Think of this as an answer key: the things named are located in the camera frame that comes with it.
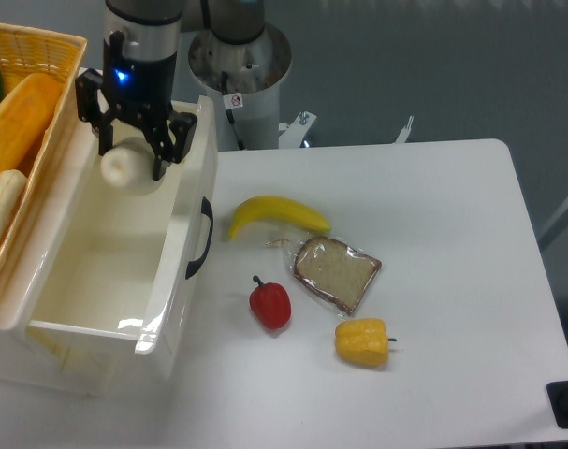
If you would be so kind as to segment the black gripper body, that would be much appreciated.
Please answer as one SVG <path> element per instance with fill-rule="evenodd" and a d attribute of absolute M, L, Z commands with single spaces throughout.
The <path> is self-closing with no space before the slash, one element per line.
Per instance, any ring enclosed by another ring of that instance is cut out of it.
<path fill-rule="evenodd" d="M 171 94 L 177 54 L 154 61 L 126 58 L 124 43 L 104 43 L 102 93 L 116 117 L 133 123 L 165 123 L 172 111 Z"/>

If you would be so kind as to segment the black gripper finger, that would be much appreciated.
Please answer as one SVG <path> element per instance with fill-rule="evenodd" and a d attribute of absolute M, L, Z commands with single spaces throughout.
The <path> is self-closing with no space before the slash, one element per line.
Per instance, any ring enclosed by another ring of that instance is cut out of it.
<path fill-rule="evenodd" d="M 98 154 L 105 155 L 113 148 L 115 114 L 111 108 L 102 111 L 98 93 L 103 85 L 102 75 L 94 69 L 86 69 L 75 79 L 75 92 L 79 119 L 91 125 L 98 138 Z"/>
<path fill-rule="evenodd" d="M 142 133 L 153 152 L 152 177 L 161 181 L 172 164 L 179 164 L 190 152 L 197 127 L 197 116 L 171 111 L 166 120 L 144 124 Z"/>

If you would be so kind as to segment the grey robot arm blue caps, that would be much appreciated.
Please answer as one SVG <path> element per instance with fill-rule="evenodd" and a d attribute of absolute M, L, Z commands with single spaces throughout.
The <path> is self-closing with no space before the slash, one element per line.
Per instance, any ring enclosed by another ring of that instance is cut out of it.
<path fill-rule="evenodd" d="M 113 122 L 142 132 L 153 151 L 152 177 L 160 181 L 190 150 L 197 118 L 174 110 L 180 35 L 210 30 L 227 44 L 257 40 L 265 28 L 261 1 L 108 1 L 103 68 L 75 80 L 78 115 L 98 138 L 98 153 L 113 147 Z"/>

